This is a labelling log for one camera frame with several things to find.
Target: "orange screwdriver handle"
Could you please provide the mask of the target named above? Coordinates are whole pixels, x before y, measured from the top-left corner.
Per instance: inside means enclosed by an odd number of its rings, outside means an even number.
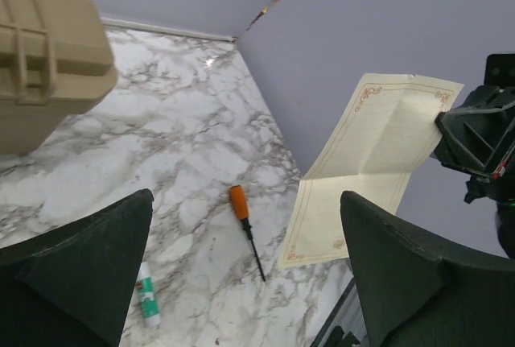
[[[249,218],[249,207],[245,198],[245,192],[242,186],[232,186],[229,190],[231,203],[233,204],[234,212],[238,220],[246,220]]]

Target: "black plastic part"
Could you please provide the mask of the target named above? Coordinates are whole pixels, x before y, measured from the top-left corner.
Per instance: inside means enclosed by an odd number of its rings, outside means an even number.
[[[501,88],[515,87],[515,54],[498,53],[488,56],[483,84]]]
[[[515,345],[515,262],[441,238],[355,192],[341,220],[371,347]]]
[[[0,249],[3,345],[118,346],[152,218],[141,190]]]
[[[337,325],[335,328],[332,329],[328,341],[326,341],[323,347],[338,347],[343,339],[344,330],[339,325]]]
[[[249,222],[249,218],[241,220],[241,226],[243,227],[243,231],[247,234],[247,238],[249,239],[249,241],[252,241],[252,226]]]
[[[338,347],[354,347],[358,345],[360,345],[360,341],[358,341],[352,333],[347,333]]]
[[[320,329],[319,333],[316,335],[316,338],[313,340],[313,343],[311,343],[310,347],[323,347],[322,341],[329,332],[329,329],[331,328],[332,323],[334,322],[336,316],[344,306],[345,300],[347,300],[349,294],[351,293],[352,289],[356,286],[356,283],[354,279],[351,279],[351,281],[348,283],[348,286],[345,288],[344,293],[340,296],[338,301],[336,302],[335,307],[332,309],[331,313],[329,314],[328,318],[323,323],[322,328]]]
[[[436,126],[443,138],[435,154],[443,165],[494,179],[515,150],[515,88],[480,86],[441,113]]]
[[[515,88],[482,85],[435,123],[442,133],[435,157],[471,176],[465,202],[515,198]]]
[[[497,204],[497,237],[508,257],[515,259],[515,206]]]

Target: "marble tile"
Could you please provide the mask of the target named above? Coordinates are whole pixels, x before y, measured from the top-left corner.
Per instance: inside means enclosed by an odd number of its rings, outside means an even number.
[[[279,271],[299,172],[236,48],[109,29],[120,79],[37,151],[0,158],[0,246],[140,188],[154,193],[145,260],[163,322],[133,300],[120,346],[308,346],[351,275],[344,262]],[[229,205],[241,184],[267,276]]]

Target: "beige plastic box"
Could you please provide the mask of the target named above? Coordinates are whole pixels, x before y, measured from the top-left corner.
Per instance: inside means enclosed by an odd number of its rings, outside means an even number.
[[[116,81],[91,0],[0,0],[0,154],[35,150]]]

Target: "green glue stick label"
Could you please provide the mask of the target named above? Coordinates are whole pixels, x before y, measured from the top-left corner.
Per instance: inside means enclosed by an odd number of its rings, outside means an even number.
[[[136,282],[136,292],[142,308],[143,317],[152,317],[159,314],[158,302],[155,298],[152,279],[147,277]]]

